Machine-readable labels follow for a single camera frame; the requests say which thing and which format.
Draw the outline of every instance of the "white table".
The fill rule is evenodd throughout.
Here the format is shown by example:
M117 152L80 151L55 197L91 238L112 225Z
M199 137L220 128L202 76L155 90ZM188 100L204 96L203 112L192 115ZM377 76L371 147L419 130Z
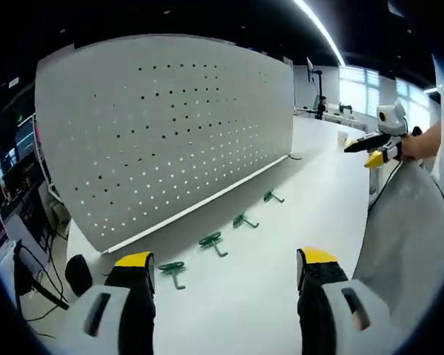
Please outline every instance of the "white table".
M100 255L71 223L67 259L83 254L97 283L126 254L152 251L157 264L184 261L183 291L157 271L155 354L299 354L296 249L306 246L334 254L348 277L362 247L369 203L365 152L344 154L337 132L347 126L294 117L293 152L263 174L168 226L112 254ZM286 198L262 201L275 187ZM232 228L247 209L259 222ZM220 258L200 250L198 240L222 231Z

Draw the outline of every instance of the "pegboard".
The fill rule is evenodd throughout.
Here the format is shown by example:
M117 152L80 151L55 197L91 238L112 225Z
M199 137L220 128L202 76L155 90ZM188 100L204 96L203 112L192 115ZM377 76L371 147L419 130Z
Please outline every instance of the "pegboard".
M292 76L268 56L189 37L119 38L40 61L44 156L94 248L127 240L290 152Z

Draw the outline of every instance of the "floor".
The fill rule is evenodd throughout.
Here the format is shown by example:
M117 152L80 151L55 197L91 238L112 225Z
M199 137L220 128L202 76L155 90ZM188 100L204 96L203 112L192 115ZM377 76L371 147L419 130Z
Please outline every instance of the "floor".
M61 235L65 235L65 226L60 225L58 228L58 233ZM66 265L66 250L67 250L67 241L64 240L59 235L56 235L53 239L53 260L56 266L56 270L58 272L59 278L65 284L66 280L64 279L64 268ZM47 266L47 272L51 276L54 284L58 287L59 291L61 290L61 286L59 284L58 277L51 263ZM53 288L53 285L46 277L45 274L40 274L39 276L41 284L48 290L50 290L54 295L58 295L58 292ZM30 292L21 296L21 309L23 312L23 316L26 320L32 320L35 318L42 317L46 314L51 308L55 305L50 302L48 299L43 297L38 292ZM30 322L29 324L32 326L34 331L38 334L46 334L46 335L38 335L40 340L50 349L54 349L56 346L56 340L53 337L56 337L58 333L59 326L66 314L61 308L56 308L51 311L45 318Z

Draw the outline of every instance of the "monitor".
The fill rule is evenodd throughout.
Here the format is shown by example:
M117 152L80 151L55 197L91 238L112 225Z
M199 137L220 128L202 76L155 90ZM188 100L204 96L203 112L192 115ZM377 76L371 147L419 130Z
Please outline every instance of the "monitor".
M309 60L308 57L306 57L307 61L308 61L308 82L310 84L315 85L315 81L314 81L314 67L311 63L311 61Z

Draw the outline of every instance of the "gray surface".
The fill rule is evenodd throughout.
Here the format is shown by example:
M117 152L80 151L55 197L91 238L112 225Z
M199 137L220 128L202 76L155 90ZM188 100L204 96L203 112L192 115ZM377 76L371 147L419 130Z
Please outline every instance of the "gray surface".
M58 333L58 346L63 354L117 355L121 314L127 301L129 288L94 285L73 303L67 312L64 326ZM102 314L98 333L92 337L84 329L95 313L101 294L110 298Z
M358 280L323 285L334 317L337 355L391 354L396 331L389 321L386 304ZM369 321L363 330L358 329L357 320L344 297L349 290L360 301Z
M372 209L354 278L386 302L400 345L444 282L444 201L416 163L398 169Z
M280 61L201 38L118 38L40 61L44 156L80 230L103 251L290 152L292 81Z

